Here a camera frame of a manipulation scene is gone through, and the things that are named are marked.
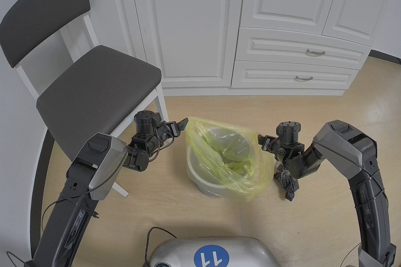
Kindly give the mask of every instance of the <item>metal handle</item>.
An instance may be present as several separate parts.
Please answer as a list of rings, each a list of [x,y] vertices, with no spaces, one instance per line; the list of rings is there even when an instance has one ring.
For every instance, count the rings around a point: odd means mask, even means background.
[[[297,80],[303,80],[303,81],[308,81],[308,80],[312,80],[313,77],[310,77],[310,78],[301,78],[301,77],[296,76],[295,79],[297,79]]]
[[[322,52],[317,52],[317,51],[311,51],[310,49],[308,49],[306,52],[307,52],[307,53],[309,53],[309,54],[317,54],[317,55],[323,55],[323,54],[326,54],[326,52],[325,52],[325,51],[322,51]]]

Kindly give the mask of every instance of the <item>logo on robot arm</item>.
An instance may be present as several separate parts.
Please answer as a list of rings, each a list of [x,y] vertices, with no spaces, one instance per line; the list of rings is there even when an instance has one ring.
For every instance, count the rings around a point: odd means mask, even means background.
[[[199,248],[194,255],[196,267],[227,267],[229,260],[227,250],[215,244]]]

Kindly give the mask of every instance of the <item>yellow trash bag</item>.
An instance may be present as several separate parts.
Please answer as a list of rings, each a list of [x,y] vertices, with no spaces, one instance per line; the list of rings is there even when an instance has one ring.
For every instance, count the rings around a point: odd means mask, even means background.
[[[185,135],[188,176],[203,193],[250,201],[273,179],[274,155],[257,132],[189,118]]]

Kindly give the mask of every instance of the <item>floor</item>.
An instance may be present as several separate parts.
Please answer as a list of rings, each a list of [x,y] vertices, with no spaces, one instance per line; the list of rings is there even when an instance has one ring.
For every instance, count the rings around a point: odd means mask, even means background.
[[[401,65],[369,57],[342,97],[166,97],[166,104],[170,120],[196,116],[263,135],[275,134],[281,121],[298,121],[302,124],[299,139],[305,145],[327,121],[353,124],[378,142],[378,162],[390,204],[391,241],[401,248]],[[120,139],[129,142],[134,134],[131,125]],[[58,198],[69,165],[55,144],[44,208]],[[299,181],[293,202],[284,199],[283,190],[273,181],[249,203],[238,203],[208,197],[189,180],[182,135],[145,172],[122,169],[117,182],[130,195],[123,198],[111,190],[99,202],[100,219],[90,221],[74,267],[142,266],[146,235],[152,226],[178,237],[256,237],[268,245],[282,267],[338,267],[360,241],[348,182],[328,161],[317,173]],[[150,252],[168,238],[155,230]],[[358,265],[356,249],[343,265],[347,264]],[[401,254],[394,266],[401,266]]]

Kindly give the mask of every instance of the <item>drawer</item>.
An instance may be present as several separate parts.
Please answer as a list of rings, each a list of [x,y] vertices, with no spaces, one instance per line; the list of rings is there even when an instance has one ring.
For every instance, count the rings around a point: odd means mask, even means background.
[[[236,61],[233,88],[348,89],[358,70],[326,65]]]
[[[370,50],[371,48],[366,45],[325,35],[241,27],[236,60],[291,62],[361,69]]]

